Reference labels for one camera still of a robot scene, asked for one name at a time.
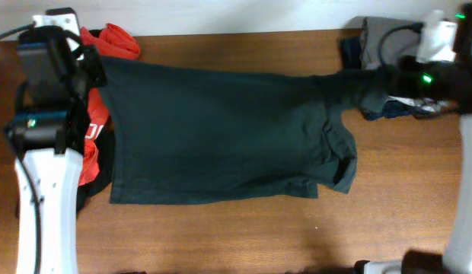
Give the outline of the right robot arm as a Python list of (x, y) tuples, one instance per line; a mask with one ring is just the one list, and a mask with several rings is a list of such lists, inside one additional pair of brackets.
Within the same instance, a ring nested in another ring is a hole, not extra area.
[(444, 253), (409, 250), (399, 261), (364, 263), (364, 273), (472, 273), (472, 2), (453, 21), (432, 11), (408, 25), (420, 33), (416, 58), (400, 72), (395, 100), (460, 117), (461, 183), (454, 227)]

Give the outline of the black t-shirt white letters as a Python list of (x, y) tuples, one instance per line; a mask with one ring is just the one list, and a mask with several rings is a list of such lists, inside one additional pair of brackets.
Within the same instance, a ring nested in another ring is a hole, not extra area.
[(351, 109), (378, 110), (384, 69), (292, 77), (102, 60), (114, 125), (115, 204), (196, 205), (347, 193), (357, 172)]

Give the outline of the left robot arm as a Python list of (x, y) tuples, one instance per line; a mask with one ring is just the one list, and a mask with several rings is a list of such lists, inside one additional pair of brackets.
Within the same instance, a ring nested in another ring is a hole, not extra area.
[(90, 126), (88, 94), (107, 83), (100, 56), (57, 26), (19, 27), (18, 86), (5, 138), (19, 188), (18, 273), (77, 273), (76, 198)]

